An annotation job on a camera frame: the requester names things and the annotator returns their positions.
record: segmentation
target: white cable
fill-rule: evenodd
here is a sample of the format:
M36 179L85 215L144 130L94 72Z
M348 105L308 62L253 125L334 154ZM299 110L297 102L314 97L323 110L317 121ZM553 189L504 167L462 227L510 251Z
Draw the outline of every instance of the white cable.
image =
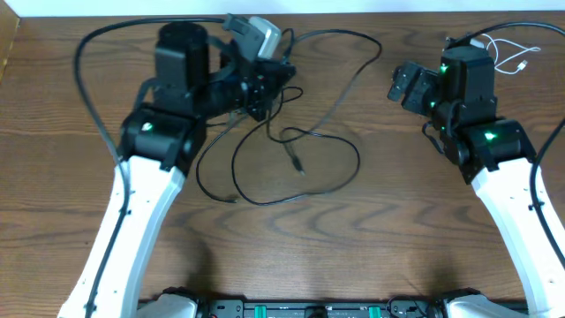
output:
M514 42L506 40L506 39L493 39L488 34L482 34L482 35L484 35L485 37L487 37L490 40L490 42L486 45L486 49L488 49L491 46L491 44L493 44L493 46L494 46L494 51L496 53L496 56L494 58L494 69L497 72L501 72L503 74L514 75L514 74L520 72L521 70L523 70L526 67L526 65L528 64L528 61L524 60L522 63L520 63L514 72L507 72L507 71L501 70L499 68L499 66L501 66L502 64L505 64L506 62L510 61L511 59L513 59L515 57L519 57L526 52L539 52L539 51L541 51L541 48L539 48L539 47L526 48L523 45L520 45L518 43L514 43ZM513 55L512 57L509 57L509 58L505 59L504 61L496 64L498 62L498 56L499 56L498 46L496 45L496 42L506 42L508 44L512 44L512 45L522 49L522 51L520 51L520 52L516 53L515 55Z

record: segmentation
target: white wall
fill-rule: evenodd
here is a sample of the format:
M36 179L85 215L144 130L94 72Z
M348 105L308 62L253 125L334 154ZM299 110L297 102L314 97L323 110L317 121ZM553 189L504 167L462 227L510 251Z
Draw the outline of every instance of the white wall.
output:
M4 0L20 17L565 10L565 0Z

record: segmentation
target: wood grain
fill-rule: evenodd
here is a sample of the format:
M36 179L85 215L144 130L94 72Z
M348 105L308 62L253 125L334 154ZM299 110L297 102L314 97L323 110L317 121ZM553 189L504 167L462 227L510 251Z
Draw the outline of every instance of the wood grain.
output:
M382 41L381 60L366 70L322 129L359 147L359 176L337 193L270 208L211 201L189 178L164 221L142 297L178 285L249 299L386 299L472 286L491 298L521 299L516 271L482 203L457 168L421 135L424 119L388 101L386 94L392 71L405 59L437 66L448 35L521 19L565 27L565 16L476 12L267 18L298 34L340 27ZM113 164L79 99L71 60L84 34L119 20L21 23L0 87L1 316L56 315L87 260L108 203ZM207 27L222 35L218 26ZM87 48L87 84L113 133L141 81L153 74L157 28L116 31ZM538 148L565 113L565 42L530 28L497 35L542 48L528 55L524 72L497 74L496 79L500 113L519 120ZM370 42L346 35L298 45L292 58L298 75L292 83L305 95L286 106L275 126L315 123L374 51ZM513 70L515 64L507 67ZM203 163L203 182L215 193L235 192L231 153L252 125L249 121L235 129ZM351 173L355 160L347 146L331 140L301 140L297 152L304 157L305 178L264 134L251 137L237 159L242 187L266 201L331 186ZM564 155L565 139L559 138L543 163L561 216Z

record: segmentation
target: wooden tabletop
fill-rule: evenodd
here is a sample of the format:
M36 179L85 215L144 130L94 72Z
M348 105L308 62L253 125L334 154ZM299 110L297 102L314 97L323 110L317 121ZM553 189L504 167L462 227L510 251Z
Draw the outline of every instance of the wooden tabletop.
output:
M347 28L379 39L381 59L361 75L321 131L354 142L358 177L343 190L278 206L210 200L193 170L167 215L142 297L169 286L249 299L387 299L474 287L494 299L521 299L522 285L493 220L456 166L438 155L425 120L390 102L392 71L410 59L438 66L447 36L502 21L543 20L565 27L562 12L382 13L267 17L297 34ZM24 19L0 87L0 315L55 316L76 284L108 204L113 162L79 99L72 54L86 33L120 18ZM139 84L154 74L159 26L102 36L87 48L83 73L109 130L131 111ZM219 26L211 34L228 39ZM541 52L517 75L496 75L499 113L517 119L539 148L565 113L565 41L532 28L496 33ZM348 35L295 48L304 96L275 127L307 128L331 107L374 44ZM516 49L501 45L507 57ZM503 66L513 71L518 58ZM243 123L202 165L214 193L236 190L230 158L254 125ZM221 127L211 129L213 138ZM263 132L248 140L237 174L258 201L334 186L355 156L342 143L306 138L296 145L306 176ZM553 205L565 216L565 138L542 167Z

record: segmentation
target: white robotic arm segment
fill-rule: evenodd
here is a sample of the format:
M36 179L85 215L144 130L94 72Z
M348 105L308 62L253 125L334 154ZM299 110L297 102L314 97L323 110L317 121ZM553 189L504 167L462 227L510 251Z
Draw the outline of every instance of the white robotic arm segment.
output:
M102 274L95 299L93 317L133 317L137 311L139 289L147 263L159 235L162 220L180 192L185 175L177 168L161 170L155 160L133 156L122 163L129 171L131 194L128 215ZM94 277L114 230L124 201L124 187L117 170L108 210L96 236L82 275L58 317L84 317L85 304Z
M525 158L484 168L472 181L501 232L516 267L528 303L530 317L565 316L565 269L551 247L535 210L531 207L531 163ZM561 250L565 230L551 205L540 171L536 176L543 213Z

